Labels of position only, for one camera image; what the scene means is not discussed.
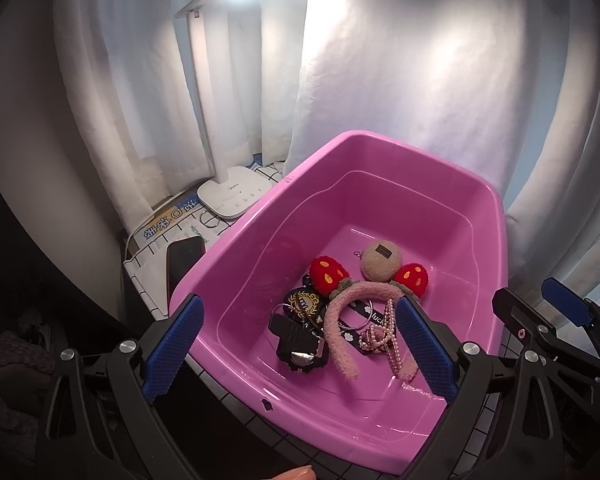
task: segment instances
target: blue gripper pad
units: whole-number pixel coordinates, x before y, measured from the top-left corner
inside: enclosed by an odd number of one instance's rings
[[[395,324],[432,393],[446,402],[454,400],[458,393],[454,362],[406,296],[395,304]]]
[[[205,308],[193,296],[155,346],[144,366],[142,392],[149,403],[169,391],[180,365],[205,321]]]
[[[542,282],[542,298],[558,309],[575,326],[589,326],[593,318],[584,300],[555,278]]]

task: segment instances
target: white curtain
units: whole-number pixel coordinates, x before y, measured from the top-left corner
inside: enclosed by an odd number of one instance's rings
[[[54,0],[70,102],[128,227],[212,174],[187,23],[173,21],[188,1]],[[202,13],[229,165],[262,152],[288,173],[342,131],[368,129],[502,196],[515,174],[511,286],[539,306],[547,276],[583,295],[600,282],[590,0],[214,0]]]

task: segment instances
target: metal screw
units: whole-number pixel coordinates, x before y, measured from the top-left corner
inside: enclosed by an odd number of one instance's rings
[[[465,354],[478,355],[480,353],[480,347],[476,343],[468,342],[462,345],[462,350]]]
[[[73,348],[65,348],[60,352],[60,358],[62,361],[70,361],[75,356],[75,351]]]
[[[135,341],[127,339],[126,341],[120,343],[120,351],[123,354],[131,354],[131,352],[133,352],[136,349],[136,346],[137,345]]]
[[[536,354],[533,350],[527,350],[525,352],[525,359],[530,363],[538,362],[538,354]]]

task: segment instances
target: pink tub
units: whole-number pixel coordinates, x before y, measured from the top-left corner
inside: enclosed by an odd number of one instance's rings
[[[170,312],[190,292],[202,298],[205,325],[190,354],[252,410],[343,460],[398,474],[445,407],[422,375],[400,384],[385,356],[353,351],[356,381],[333,362],[292,372],[267,329],[312,258],[333,256],[359,280],[354,252],[374,238],[400,246],[404,263],[426,266],[422,306],[433,320],[497,353],[502,324],[491,298],[507,284],[499,195],[468,171],[371,132],[339,135],[269,191],[184,277]]]

